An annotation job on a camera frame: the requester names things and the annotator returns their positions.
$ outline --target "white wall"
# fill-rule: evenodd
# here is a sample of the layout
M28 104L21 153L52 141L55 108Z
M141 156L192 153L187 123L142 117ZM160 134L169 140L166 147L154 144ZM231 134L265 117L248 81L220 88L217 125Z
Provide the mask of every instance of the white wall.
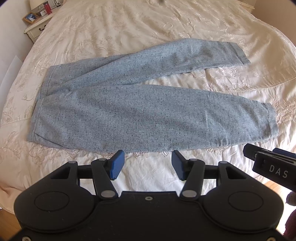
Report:
M56 6L54 5L53 1L52 0L43 0L44 2L48 1L48 4L50 6L51 9L55 8ZM64 2L66 3L66 1L64 0L57 0L57 2L59 2L61 5L64 4ZM34 8L32 10L32 12L38 12L38 7Z
M30 11L29 0L7 0L0 7L0 85L14 57L23 62L33 46L22 20Z
M252 14L276 27L296 45L296 5L291 0L257 0Z
M0 117L2 115L2 111L5 105L6 97L10 90L10 87L14 82L15 78L17 77L17 74L20 71L21 67L22 67L22 61L17 56L15 56L0 85Z

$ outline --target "lamp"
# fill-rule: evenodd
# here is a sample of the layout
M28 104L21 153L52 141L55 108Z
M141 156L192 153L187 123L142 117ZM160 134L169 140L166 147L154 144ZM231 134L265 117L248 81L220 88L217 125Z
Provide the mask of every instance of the lamp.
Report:
M33 10L34 8L37 8L39 5L43 3L44 3L44 0L30 0L31 9Z

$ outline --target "pant leg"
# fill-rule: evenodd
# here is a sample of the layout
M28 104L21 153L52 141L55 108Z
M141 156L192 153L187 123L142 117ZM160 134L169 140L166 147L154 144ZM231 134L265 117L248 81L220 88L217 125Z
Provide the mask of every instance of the pant leg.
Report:
M270 104L188 88L121 85L38 100L28 140L50 147L135 152L229 146L277 135Z
M132 85L170 74L249 63L236 43L181 39L128 55L54 66L45 78L40 98L83 87Z

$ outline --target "bed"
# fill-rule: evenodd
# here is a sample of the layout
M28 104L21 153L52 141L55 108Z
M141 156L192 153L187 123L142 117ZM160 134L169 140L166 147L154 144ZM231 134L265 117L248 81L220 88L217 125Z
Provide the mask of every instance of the bed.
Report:
M256 19L235 0L68 0L38 38L15 79L0 125L0 207L13 213L18 194L39 179L75 160L90 164L112 153L49 148L26 141L35 98L51 65L84 58L132 53L181 38L236 42L251 61L247 66L219 67L147 80L144 84L204 89L271 103L279 136L255 143L296 151L296 48L279 30ZM181 151L206 164L228 161L257 178L243 145ZM119 193L182 189L170 152L126 153L113 182ZM91 180L82 186L93 192ZM215 187L205 180L203 193Z

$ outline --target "photo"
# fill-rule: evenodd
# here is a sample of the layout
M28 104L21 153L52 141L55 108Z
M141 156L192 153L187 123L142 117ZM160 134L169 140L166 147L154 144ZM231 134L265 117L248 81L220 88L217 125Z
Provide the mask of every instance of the photo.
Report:
M46 11L45 11L45 9L43 9L42 11L40 11L40 15L41 15L42 17L46 15Z
M34 23L38 18L39 18L38 15L36 15L35 13L30 12L27 16L25 16L25 17L23 18L23 20L26 21L26 22L28 22L28 23L30 23L30 24L32 24L32 23Z

